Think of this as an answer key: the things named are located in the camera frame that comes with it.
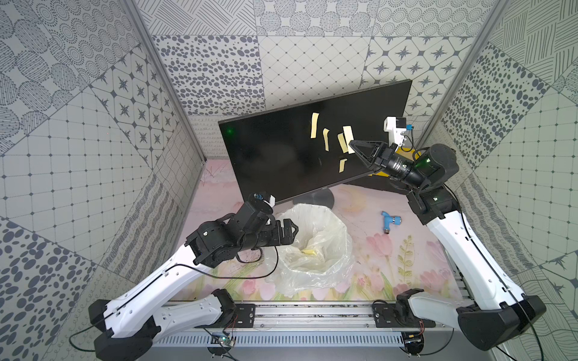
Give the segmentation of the yellow sticky note bottom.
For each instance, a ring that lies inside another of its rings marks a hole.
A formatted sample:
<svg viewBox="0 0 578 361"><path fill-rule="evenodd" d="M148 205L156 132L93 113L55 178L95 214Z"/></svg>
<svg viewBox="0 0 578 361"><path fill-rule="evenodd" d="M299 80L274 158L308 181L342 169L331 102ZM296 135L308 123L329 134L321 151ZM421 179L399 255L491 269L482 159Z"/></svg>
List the yellow sticky note bottom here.
<svg viewBox="0 0 578 361"><path fill-rule="evenodd" d="M341 159L339 164L339 173L344 172L347 159Z"/></svg>

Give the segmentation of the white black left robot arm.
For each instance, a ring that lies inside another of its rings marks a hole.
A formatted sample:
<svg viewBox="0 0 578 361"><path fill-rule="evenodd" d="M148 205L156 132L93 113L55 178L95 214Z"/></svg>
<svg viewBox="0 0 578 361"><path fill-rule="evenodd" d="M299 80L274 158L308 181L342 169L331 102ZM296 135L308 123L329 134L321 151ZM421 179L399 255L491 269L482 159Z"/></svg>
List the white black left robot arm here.
<svg viewBox="0 0 578 361"><path fill-rule="evenodd" d="M94 341L100 360L137 360L162 338L190 328L224 329L236 317L226 290L178 306L166 302L180 290L242 251L292 245L298 226L275 219L262 199L250 199L234 214L202 223L157 270L113 300L98 299L89 308L90 323L101 333Z"/></svg>

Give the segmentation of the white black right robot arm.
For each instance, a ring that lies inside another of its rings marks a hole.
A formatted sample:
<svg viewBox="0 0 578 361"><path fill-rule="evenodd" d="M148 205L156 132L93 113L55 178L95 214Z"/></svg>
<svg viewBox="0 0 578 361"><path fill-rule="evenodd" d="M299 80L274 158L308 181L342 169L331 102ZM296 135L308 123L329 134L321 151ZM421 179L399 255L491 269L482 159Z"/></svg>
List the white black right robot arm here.
<svg viewBox="0 0 578 361"><path fill-rule="evenodd" d="M490 350L534 329L546 313L539 296L528 295L498 265L469 226L458 197L445 185L458 170L456 154L445 144L428 147L415 159L396 144L352 140L349 147L372 172L384 172L409 188L409 206L438 238L461 272L471 302L449 301L420 288L399 294L395 317L404 326L437 322L460 330L480 350Z"/></svg>

